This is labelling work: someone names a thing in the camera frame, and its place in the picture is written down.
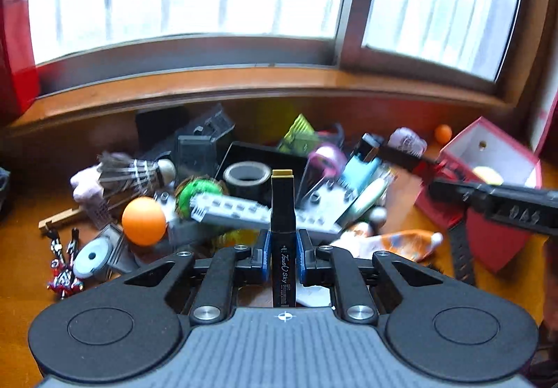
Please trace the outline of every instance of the metal screw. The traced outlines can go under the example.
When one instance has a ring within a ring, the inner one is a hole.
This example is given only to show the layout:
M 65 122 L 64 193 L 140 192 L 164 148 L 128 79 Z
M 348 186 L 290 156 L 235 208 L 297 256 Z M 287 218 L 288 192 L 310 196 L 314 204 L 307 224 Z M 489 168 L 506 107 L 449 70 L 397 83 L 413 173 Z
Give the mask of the metal screw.
M 213 320 L 219 317 L 221 310 L 216 306 L 199 306 L 194 310 L 197 320 Z
M 310 202 L 312 202 L 313 204 L 319 204 L 320 203 L 320 194 L 317 193 L 316 191 L 314 191 L 310 195 Z
M 347 309 L 347 315 L 353 320 L 366 320 L 374 315 L 370 306 L 356 305 Z

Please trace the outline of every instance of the wooden window sill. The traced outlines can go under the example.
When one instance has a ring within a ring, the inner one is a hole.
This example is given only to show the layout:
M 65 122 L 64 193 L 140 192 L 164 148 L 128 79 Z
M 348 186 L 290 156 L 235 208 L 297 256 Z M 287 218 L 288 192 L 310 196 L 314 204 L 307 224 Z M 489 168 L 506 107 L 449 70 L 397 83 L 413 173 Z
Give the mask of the wooden window sill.
M 494 96 L 425 81 L 325 68 L 219 68 L 113 80 L 43 97 L 5 132 L 24 134 L 76 120 L 153 107 L 300 96 L 384 96 L 492 110 L 510 109 Z

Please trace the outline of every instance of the orange ping pong ball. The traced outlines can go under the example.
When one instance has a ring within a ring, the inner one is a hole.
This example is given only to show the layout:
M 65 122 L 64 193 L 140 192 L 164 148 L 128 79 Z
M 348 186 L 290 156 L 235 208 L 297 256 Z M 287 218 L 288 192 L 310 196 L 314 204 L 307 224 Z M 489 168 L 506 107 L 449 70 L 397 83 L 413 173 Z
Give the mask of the orange ping pong ball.
M 443 146 L 451 141 L 451 134 L 452 131 L 448 125 L 438 125 L 434 130 L 436 141 Z
M 122 228 L 128 239 L 139 246 L 157 243 L 167 229 L 163 208 L 151 197 L 138 197 L 122 213 Z

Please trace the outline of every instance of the gray tape roll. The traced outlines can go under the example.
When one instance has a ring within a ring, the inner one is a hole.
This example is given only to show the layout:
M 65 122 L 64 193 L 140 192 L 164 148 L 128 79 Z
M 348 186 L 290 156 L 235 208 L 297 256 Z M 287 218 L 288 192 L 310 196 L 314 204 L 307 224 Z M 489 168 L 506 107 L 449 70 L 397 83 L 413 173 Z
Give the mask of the gray tape roll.
M 271 168 L 256 161 L 241 161 L 223 172 L 223 180 L 232 196 L 257 201 L 262 186 L 271 177 Z
M 108 237 L 91 240 L 77 254 L 74 261 L 74 274 L 80 279 L 105 278 L 104 268 L 112 254 L 112 243 Z

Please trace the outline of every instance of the wooden stick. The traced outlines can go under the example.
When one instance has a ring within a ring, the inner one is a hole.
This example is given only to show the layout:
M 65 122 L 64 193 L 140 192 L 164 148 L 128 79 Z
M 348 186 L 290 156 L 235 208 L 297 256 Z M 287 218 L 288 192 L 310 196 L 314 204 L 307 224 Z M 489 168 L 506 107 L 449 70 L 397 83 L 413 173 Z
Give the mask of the wooden stick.
M 64 210 L 54 216 L 39 221 L 38 230 L 41 231 L 42 234 L 45 234 L 49 229 L 61 227 L 84 217 L 85 209 L 82 207 Z

